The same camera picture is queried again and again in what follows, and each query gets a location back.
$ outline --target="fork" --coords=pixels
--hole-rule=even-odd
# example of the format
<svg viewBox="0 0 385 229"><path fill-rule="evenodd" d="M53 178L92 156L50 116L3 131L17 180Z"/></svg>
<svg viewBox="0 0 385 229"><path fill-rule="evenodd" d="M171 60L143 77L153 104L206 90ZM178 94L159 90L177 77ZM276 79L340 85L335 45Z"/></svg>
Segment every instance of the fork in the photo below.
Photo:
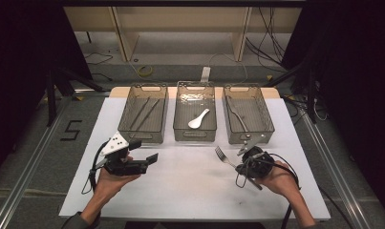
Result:
<svg viewBox="0 0 385 229"><path fill-rule="evenodd" d="M236 165L231 163L228 157L223 153L223 151L220 149L220 147L216 147L215 149L216 155L218 156L219 160L221 160L223 163L231 165L233 168L236 168ZM263 187L261 185L257 184L252 178L246 177L250 183L252 183L255 187L257 187L259 190L263 190Z"/></svg>

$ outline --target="person's right hand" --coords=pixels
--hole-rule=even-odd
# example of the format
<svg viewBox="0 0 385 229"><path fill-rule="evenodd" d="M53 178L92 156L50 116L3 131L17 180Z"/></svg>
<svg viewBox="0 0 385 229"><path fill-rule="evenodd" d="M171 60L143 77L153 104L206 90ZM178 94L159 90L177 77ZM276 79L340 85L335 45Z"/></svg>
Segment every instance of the person's right hand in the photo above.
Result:
<svg viewBox="0 0 385 229"><path fill-rule="evenodd" d="M286 163L282 163L279 160L275 161L275 163L287 169L289 168ZM270 191L282 195L285 198L289 198L292 194L299 193L299 188L293 176L288 171L276 166L272 168L266 177L256 178L255 182L267 186Z"/></svg>

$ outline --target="table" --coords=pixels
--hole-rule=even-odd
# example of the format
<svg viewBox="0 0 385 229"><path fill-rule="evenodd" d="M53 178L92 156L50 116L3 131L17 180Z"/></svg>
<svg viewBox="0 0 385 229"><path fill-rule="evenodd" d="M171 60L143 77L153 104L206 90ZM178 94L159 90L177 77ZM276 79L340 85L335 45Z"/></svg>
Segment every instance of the table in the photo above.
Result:
<svg viewBox="0 0 385 229"><path fill-rule="evenodd" d="M95 153L118 128L129 88L115 88L100 110L84 156L59 215L68 217L81 211L92 194L81 195ZM131 152L135 159L159 153L159 160L147 174L127 184L102 210L104 218L158 221L263 221L282 219L288 202L267 188L258 191L249 182L235 185L236 172L215 154L220 146L233 163L240 145L229 145L221 100L222 88L216 88L217 133L214 142L176 142L172 129L176 88L169 88L164 142L143 145ZM275 89L265 90L267 108L275 126L268 144L259 144L269 153L285 158L296 170L302 194L316 220L330 218L318 191L310 166L283 99Z"/></svg>

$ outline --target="ceramic spoon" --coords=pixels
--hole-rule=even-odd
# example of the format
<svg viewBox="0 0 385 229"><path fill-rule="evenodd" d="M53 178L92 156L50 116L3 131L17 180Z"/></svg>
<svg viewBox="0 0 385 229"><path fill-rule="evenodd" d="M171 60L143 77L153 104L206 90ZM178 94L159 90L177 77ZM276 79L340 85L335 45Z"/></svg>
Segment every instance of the ceramic spoon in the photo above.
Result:
<svg viewBox="0 0 385 229"><path fill-rule="evenodd" d="M193 119L188 123L188 126L192 129L198 129L201 124L202 124L202 119L206 113L208 113L210 110L209 109L204 109L204 111L199 115L197 118Z"/></svg>

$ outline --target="power cord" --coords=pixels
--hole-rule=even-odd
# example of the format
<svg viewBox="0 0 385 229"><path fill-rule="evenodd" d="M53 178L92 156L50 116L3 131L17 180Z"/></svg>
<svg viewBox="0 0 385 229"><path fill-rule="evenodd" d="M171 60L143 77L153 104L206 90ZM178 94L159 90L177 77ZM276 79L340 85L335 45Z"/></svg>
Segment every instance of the power cord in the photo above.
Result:
<svg viewBox="0 0 385 229"><path fill-rule="evenodd" d="M104 62L106 62L106 61L108 61L108 60L114 58L112 55L102 54L102 53L99 53L99 52L92 52L91 54L84 56L84 58L86 59L86 58L88 58L88 57L90 57L90 56L92 56L92 55L95 55L95 54L102 55L102 56L107 56L108 58L107 58L107 59L104 59L104 60L102 60L102 61L99 61L99 62L97 62L97 63L88 63L88 62L87 62L87 64L90 64L90 65L98 65L98 64L104 63Z"/></svg>

